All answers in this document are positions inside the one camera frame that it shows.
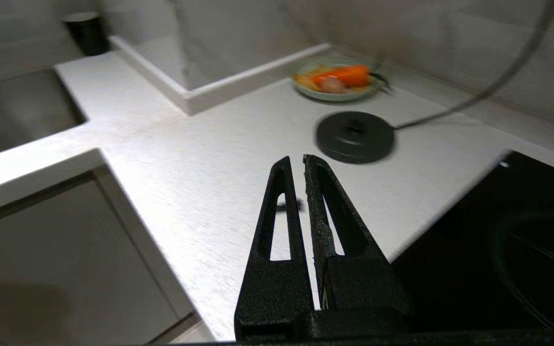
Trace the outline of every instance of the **food on plate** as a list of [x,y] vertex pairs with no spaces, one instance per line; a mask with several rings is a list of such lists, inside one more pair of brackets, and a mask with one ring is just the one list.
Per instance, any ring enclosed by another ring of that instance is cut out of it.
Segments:
[[320,64],[305,74],[295,74],[294,81],[313,91],[344,94],[367,92],[373,77],[369,76],[369,68],[365,65],[328,67]]
[[343,94],[345,92],[345,84],[335,77],[328,77],[319,83],[319,87],[323,92],[328,94]]

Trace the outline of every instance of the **stainless steel sink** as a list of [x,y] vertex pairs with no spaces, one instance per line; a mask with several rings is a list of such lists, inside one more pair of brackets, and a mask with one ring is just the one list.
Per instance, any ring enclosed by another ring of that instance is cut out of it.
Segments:
[[0,151],[84,122],[54,70],[0,81]]

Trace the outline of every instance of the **black cooktop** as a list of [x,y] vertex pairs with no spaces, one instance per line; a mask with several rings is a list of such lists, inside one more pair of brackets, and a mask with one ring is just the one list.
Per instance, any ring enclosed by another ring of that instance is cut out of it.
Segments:
[[392,265],[412,333],[554,326],[554,168],[506,155]]

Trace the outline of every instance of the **black round base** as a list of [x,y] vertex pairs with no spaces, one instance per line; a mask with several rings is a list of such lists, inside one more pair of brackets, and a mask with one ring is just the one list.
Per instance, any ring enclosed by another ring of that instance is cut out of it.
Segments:
[[316,143],[323,153],[337,161],[374,162],[392,152],[394,128],[367,112],[338,112],[317,125]]

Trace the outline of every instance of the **power cord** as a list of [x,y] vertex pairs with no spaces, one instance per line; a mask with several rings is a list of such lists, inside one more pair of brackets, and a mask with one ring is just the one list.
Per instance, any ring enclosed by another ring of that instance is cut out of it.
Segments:
[[473,105],[476,105],[480,101],[486,100],[488,97],[495,94],[495,92],[497,92],[508,81],[510,81],[510,79],[512,79],[512,77],[514,77],[521,70],[521,68],[523,68],[523,66],[525,66],[525,64],[529,62],[530,58],[540,47],[540,44],[543,38],[545,37],[545,34],[547,33],[548,28],[553,22],[553,19],[554,19],[554,0],[547,0],[545,3],[544,9],[542,10],[542,13],[540,14],[540,17],[538,18],[536,26],[534,26],[534,33],[532,33],[532,35],[529,37],[528,42],[525,44],[523,49],[521,49],[521,52],[516,57],[516,59],[512,62],[512,64],[510,64],[510,66],[508,66],[506,71],[501,76],[499,76],[499,78],[494,83],[492,83],[490,86],[488,86],[485,90],[483,90],[476,96],[472,97],[467,101],[464,101],[463,103],[460,103],[459,105],[456,105],[455,107],[452,107],[445,111],[441,111],[437,114],[426,116],[419,120],[414,120],[409,123],[399,125],[395,127],[394,130],[407,129],[408,127],[422,125],[422,124],[428,123],[429,121],[437,120],[439,118],[444,118],[445,116],[449,116],[451,114],[454,114],[456,112],[460,112],[466,108],[469,108]]

